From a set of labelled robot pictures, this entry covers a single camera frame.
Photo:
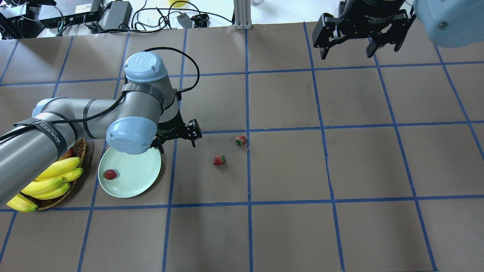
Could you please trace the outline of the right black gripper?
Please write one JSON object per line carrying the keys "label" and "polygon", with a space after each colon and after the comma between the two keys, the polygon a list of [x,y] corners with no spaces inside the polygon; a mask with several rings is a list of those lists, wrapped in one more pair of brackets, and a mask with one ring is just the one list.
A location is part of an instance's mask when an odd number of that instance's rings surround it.
{"label": "right black gripper", "polygon": [[384,45],[394,45],[398,52],[416,19],[414,11],[408,14],[401,7],[404,0],[344,0],[340,2],[339,17],[323,13],[312,33],[312,45],[318,48],[325,60],[330,49],[340,45],[350,36],[369,36],[366,48],[368,58],[373,57]]}

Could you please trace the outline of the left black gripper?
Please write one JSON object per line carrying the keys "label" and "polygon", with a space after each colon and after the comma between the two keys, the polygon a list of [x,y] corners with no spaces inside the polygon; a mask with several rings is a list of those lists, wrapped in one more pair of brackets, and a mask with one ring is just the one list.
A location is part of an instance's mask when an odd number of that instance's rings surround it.
{"label": "left black gripper", "polygon": [[190,141],[193,148],[196,147],[195,142],[202,138],[201,127],[199,126],[197,119],[191,119],[185,124],[180,110],[178,110],[173,117],[168,117],[168,121],[159,122],[157,124],[155,138],[150,147],[155,148],[159,150],[161,154],[164,154],[163,144],[166,141],[178,138]]}

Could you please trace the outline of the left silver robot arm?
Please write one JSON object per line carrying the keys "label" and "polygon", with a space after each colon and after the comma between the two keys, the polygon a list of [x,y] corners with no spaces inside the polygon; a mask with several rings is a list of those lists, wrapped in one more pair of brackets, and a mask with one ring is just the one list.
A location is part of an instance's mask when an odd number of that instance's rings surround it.
{"label": "left silver robot arm", "polygon": [[172,87],[168,70],[156,51],[181,53],[175,48],[149,48],[127,58],[124,85],[115,100],[67,97],[38,102],[32,116],[1,136],[1,205],[61,158],[81,138],[105,139],[121,153],[139,155],[162,148],[166,141],[192,144],[202,137],[196,119],[184,122],[179,101],[193,86]]}

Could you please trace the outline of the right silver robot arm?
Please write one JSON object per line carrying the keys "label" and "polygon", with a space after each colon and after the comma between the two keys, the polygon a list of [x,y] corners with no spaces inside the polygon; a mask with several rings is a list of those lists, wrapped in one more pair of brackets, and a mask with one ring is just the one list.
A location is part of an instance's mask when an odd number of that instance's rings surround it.
{"label": "right silver robot arm", "polygon": [[325,60],[329,50],[352,39],[369,39],[365,52],[393,45],[398,52],[414,21],[424,26],[429,40],[443,48],[462,48],[483,41],[482,0],[415,0],[410,11],[403,0],[343,0],[339,16],[323,13],[312,33],[312,45]]}

